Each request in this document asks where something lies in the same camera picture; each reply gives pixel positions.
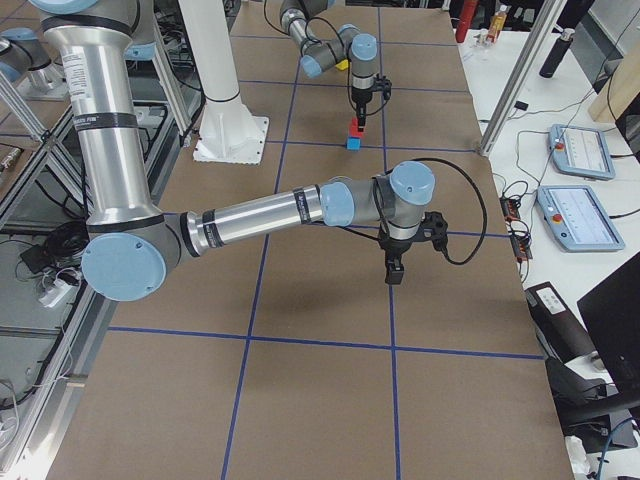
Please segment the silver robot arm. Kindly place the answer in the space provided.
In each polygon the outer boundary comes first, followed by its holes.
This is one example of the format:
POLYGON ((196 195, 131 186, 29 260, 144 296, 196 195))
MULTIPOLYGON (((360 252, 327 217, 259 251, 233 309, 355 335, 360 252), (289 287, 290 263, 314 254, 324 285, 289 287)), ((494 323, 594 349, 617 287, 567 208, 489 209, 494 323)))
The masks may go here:
MULTIPOLYGON (((420 231, 436 180, 419 161, 405 161, 389 174, 366 180, 336 178, 202 214, 167 214, 150 196, 138 120, 134 112, 125 54, 155 47, 153 1, 29 1, 41 15, 45 38, 61 55, 93 212, 82 273, 99 294, 134 301, 155 292, 167 274, 208 248, 297 225, 322 222, 346 228, 380 222, 389 284, 400 282, 401 267, 390 250, 403 253, 420 231)), ((243 103, 232 56, 223 1, 179 1, 205 97, 200 140, 194 158, 226 163, 260 162, 269 120, 253 116, 243 103)), ((331 64, 329 47, 311 47, 312 75, 345 57, 351 62, 354 100, 362 107, 384 77, 376 78, 375 37, 341 28, 346 43, 331 64)))
POLYGON ((282 31, 300 51, 300 64, 305 74, 315 78, 342 61, 350 64, 351 101, 354 103, 357 130, 365 130, 367 105, 380 91, 388 98, 388 83, 379 74, 377 39, 352 24, 334 32, 331 40, 322 40, 311 29, 311 22, 331 8, 331 1, 285 1, 279 21, 282 31))

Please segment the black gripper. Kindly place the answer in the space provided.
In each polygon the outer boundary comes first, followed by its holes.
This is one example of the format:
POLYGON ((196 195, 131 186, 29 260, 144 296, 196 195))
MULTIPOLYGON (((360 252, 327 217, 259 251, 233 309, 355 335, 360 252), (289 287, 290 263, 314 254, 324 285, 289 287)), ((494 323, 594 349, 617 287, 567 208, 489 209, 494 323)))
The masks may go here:
POLYGON ((402 255, 407 252, 414 243, 414 238, 396 239, 392 238, 383 230, 378 232, 377 242, 385 255, 385 283, 400 285, 404 277, 404 266, 402 255))
POLYGON ((355 104, 356 122, 358 126, 366 126, 366 104, 372 100, 373 93, 374 89, 372 87, 361 89, 352 86, 350 88, 350 98, 355 104))

